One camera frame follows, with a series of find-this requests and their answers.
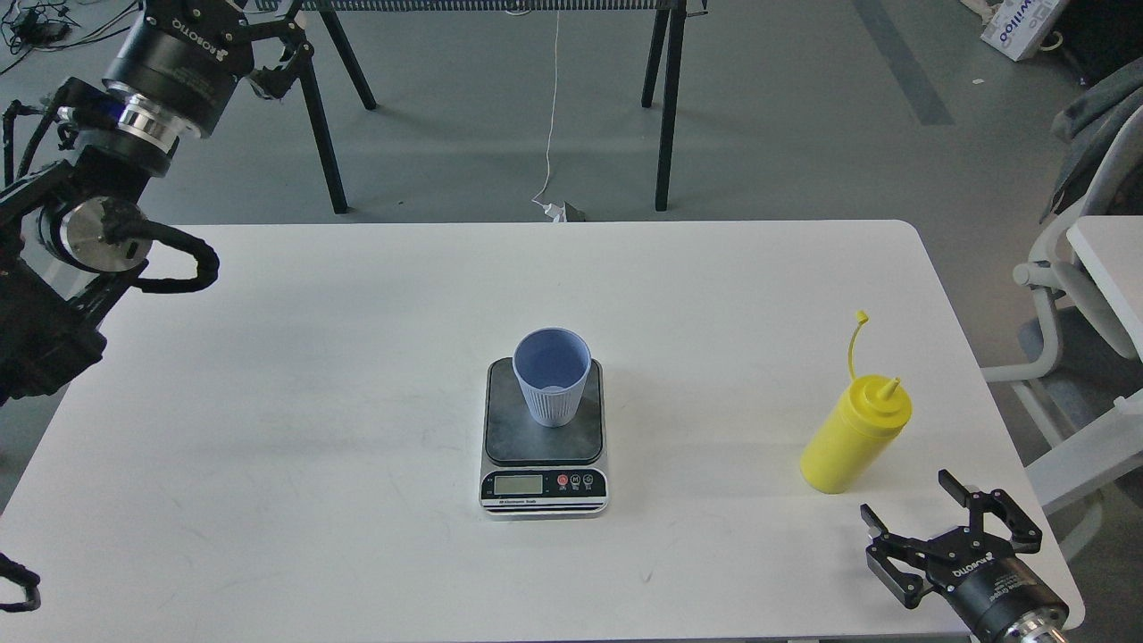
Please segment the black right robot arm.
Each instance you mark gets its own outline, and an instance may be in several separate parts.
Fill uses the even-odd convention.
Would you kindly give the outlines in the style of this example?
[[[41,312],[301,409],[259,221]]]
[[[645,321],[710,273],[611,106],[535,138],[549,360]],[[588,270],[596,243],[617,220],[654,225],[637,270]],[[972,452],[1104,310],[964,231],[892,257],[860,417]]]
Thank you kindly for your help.
[[[969,489],[949,471],[938,481],[967,524],[908,538],[861,505],[869,569],[905,609],[940,595],[980,642],[1063,642],[1070,606],[1020,558],[1040,550],[1042,530],[1004,489]]]

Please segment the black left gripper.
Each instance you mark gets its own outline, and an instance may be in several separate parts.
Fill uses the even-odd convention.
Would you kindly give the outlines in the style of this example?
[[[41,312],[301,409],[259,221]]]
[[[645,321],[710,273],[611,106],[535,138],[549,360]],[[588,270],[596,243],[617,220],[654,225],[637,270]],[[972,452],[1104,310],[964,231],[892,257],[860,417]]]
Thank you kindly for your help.
[[[299,21],[303,1],[279,5],[273,21],[248,26],[253,42],[278,39],[273,69],[253,69],[248,42],[227,41],[245,19],[242,1],[146,1],[103,85],[121,101],[142,96],[210,138],[241,78],[261,99],[281,99],[312,69],[312,46]]]

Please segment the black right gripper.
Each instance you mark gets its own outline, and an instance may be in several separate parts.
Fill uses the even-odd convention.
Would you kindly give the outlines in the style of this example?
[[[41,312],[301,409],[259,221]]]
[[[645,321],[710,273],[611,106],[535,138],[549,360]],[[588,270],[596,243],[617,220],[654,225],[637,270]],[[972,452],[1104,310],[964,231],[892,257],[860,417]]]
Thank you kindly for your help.
[[[921,541],[892,533],[861,504],[871,538],[869,569],[906,609],[940,593],[980,642],[1036,642],[1050,630],[1061,642],[1070,606],[1016,556],[1040,550],[1036,522],[1004,489],[972,491],[948,469],[940,469],[938,482],[968,511],[968,525]],[[985,533],[985,515],[1004,522],[1009,542]]]

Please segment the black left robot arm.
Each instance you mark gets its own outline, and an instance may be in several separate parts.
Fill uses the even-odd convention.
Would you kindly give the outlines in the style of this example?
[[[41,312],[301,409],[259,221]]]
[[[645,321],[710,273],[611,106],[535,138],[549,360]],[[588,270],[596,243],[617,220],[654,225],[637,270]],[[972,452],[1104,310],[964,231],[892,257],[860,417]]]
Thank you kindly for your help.
[[[138,201],[184,135],[211,136],[242,79],[265,99],[301,82],[344,206],[302,8],[281,1],[254,23],[241,1],[144,1],[103,85],[69,78],[51,94],[23,159],[5,155],[3,400],[51,395],[99,362],[101,322],[128,289],[192,294],[217,280],[215,249]]]

